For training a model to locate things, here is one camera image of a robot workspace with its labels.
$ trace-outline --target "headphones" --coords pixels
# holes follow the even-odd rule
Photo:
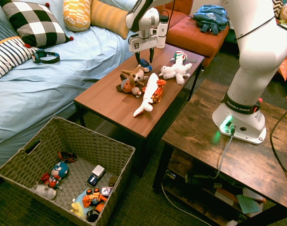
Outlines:
[[[51,60],[42,60],[41,57],[46,56],[55,56],[55,58]],[[52,52],[46,52],[42,48],[38,49],[35,53],[32,54],[32,61],[36,64],[43,63],[43,64],[54,64],[57,63],[60,60],[58,53],[52,53]]]

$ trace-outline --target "orange couch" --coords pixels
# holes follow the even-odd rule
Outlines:
[[[212,35],[212,32],[200,32],[196,21],[188,16],[190,15],[192,4],[193,0],[175,0],[173,13],[173,2],[156,8],[159,12],[166,10],[171,18],[165,42],[205,56],[203,66],[206,67],[220,50],[228,34],[229,26],[218,35]]]

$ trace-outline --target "orange pillow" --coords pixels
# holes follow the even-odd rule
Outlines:
[[[278,72],[284,77],[284,80],[287,80],[287,57],[279,66]]]
[[[99,0],[92,0],[91,25],[103,27],[127,38],[129,29],[125,23],[127,11],[107,5]]]

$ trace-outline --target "light blue bedsheet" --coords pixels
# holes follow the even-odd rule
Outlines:
[[[60,62],[45,65],[28,60],[0,78],[0,166],[53,115],[71,116],[76,96],[132,56],[128,39],[106,29],[91,26],[79,33],[66,29],[62,2],[49,1],[50,10],[74,40],[45,49],[59,53]]]

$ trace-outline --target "water bottle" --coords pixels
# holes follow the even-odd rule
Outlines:
[[[157,27],[157,34],[158,34],[158,46],[157,48],[164,48],[165,46],[165,39],[168,30],[168,16],[161,15],[160,16],[160,23]]]

